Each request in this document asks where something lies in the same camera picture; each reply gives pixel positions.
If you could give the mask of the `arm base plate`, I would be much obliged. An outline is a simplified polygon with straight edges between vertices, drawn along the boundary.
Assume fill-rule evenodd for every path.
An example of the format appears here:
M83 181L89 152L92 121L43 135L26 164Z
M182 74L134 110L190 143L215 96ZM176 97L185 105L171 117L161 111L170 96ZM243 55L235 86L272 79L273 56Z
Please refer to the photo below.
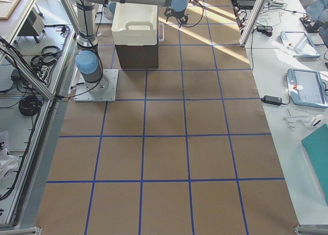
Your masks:
M116 98L118 69L104 69L103 77L100 83L92 89L95 84L86 83L81 74L79 74L79 83L76 87L76 96L73 97L75 102L114 102Z

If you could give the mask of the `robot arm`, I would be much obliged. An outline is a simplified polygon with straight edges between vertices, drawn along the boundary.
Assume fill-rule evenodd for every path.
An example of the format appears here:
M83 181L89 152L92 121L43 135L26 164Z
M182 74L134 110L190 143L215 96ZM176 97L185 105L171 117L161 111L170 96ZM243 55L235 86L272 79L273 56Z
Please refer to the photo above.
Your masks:
M122 69L157 69L157 7L166 8L166 18L174 17L185 25L188 3L189 0L76 0L79 54L75 63L84 79L85 89L91 94L100 94L109 85L97 50L96 4L114 6L112 30Z
M158 6L131 4L131 3L114 3L107 5L106 18L112 23L125 24L127 22L151 22L156 23L158 20Z

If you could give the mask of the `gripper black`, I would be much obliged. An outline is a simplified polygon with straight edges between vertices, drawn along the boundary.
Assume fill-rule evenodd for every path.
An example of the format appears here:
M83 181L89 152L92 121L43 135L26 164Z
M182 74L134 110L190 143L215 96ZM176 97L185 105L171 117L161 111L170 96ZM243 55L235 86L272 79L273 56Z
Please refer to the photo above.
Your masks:
M189 19L189 16L185 14L185 9L178 12L171 7L166 7L164 15L166 17L166 21L168 21L170 17L179 17L181 25L186 25Z

